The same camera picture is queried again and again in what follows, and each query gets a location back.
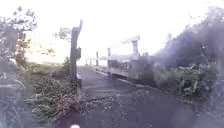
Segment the tree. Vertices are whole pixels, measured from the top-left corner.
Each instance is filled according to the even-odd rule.
[[[60,28],[60,31],[58,33],[53,33],[53,36],[70,42],[71,32],[72,30],[70,28]]]
[[[224,66],[224,9],[211,8],[205,20],[168,41],[156,56],[168,67],[219,62]]]
[[[24,49],[30,42],[25,40],[25,32],[32,31],[36,27],[34,12],[30,10],[24,12],[22,7],[13,13],[12,18],[0,17],[0,60],[8,61],[10,58],[15,59],[16,55],[24,54]]]

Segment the bridge post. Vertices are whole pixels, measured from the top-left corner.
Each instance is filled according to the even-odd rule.
[[[108,52],[108,57],[111,56],[111,52],[110,52],[110,48],[107,49],[107,52]],[[111,68],[111,61],[110,60],[107,60],[107,69],[110,71],[110,68]]]
[[[134,54],[138,54],[138,41],[132,41],[132,45],[133,45],[133,52]]]
[[[133,46],[133,53],[135,55],[135,57],[139,57],[139,52],[138,52],[138,40],[133,40],[132,41],[132,46]],[[129,70],[129,75],[131,78],[138,78],[139,74],[139,64],[138,64],[138,60],[132,60],[131,61],[131,69]]]
[[[99,66],[98,51],[96,51],[96,66]]]

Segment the ground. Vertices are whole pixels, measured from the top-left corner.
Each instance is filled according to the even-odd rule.
[[[79,67],[83,78],[80,110],[71,110],[56,124],[69,128],[223,128],[221,118],[183,103],[160,90],[139,87],[111,79],[86,67]]]

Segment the railing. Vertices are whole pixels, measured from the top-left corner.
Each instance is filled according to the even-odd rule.
[[[140,36],[135,36],[135,37],[132,37],[125,41],[122,41],[121,44],[119,44],[119,45],[123,45],[123,44],[132,43],[132,47],[133,47],[132,54],[111,55],[111,48],[119,46],[119,45],[114,45],[114,46],[107,48],[108,56],[99,57],[99,53],[98,53],[98,51],[96,51],[96,57],[87,58],[86,65],[93,69],[96,69],[96,70],[99,70],[101,72],[105,72],[108,74],[117,74],[117,75],[129,77],[129,78],[138,79],[139,78],[139,74],[138,74],[139,70],[138,69],[140,68],[137,64],[137,61],[139,60],[139,57],[140,57],[139,52],[138,52],[138,40],[140,40]],[[99,61],[101,61],[101,60],[107,61],[106,67],[99,65]],[[127,66],[126,69],[120,69],[113,65],[114,62],[124,61],[124,60],[129,61],[126,65]]]

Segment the foliage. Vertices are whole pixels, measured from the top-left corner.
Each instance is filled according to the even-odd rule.
[[[33,106],[33,112],[41,118],[55,120],[70,107],[76,107],[78,104],[79,89],[74,84],[57,80],[47,72],[32,70],[26,71],[25,78],[34,90],[33,96],[27,102]]]
[[[177,67],[162,69],[156,74],[159,88],[177,95],[194,98],[208,98],[217,77],[213,64],[200,65],[200,68]]]
[[[20,34],[17,39],[15,60],[18,66],[27,67],[26,51],[29,48],[30,39],[26,40],[26,34]]]
[[[22,46],[27,47],[27,42],[21,36],[24,36],[24,32],[34,30],[36,26],[35,14],[30,10],[24,12],[21,7],[13,13],[13,18],[0,17],[0,59],[7,61],[10,58],[15,58],[16,51],[20,54],[18,56],[22,57],[24,47],[20,48],[16,45],[24,43]]]
[[[169,40],[156,54],[166,67],[189,66],[219,62],[224,65],[224,10],[211,8],[205,20]]]
[[[71,33],[72,30],[70,28],[60,28],[60,31],[58,33],[53,33],[53,36],[55,38],[60,38],[62,40],[66,40],[68,42],[71,41]]]

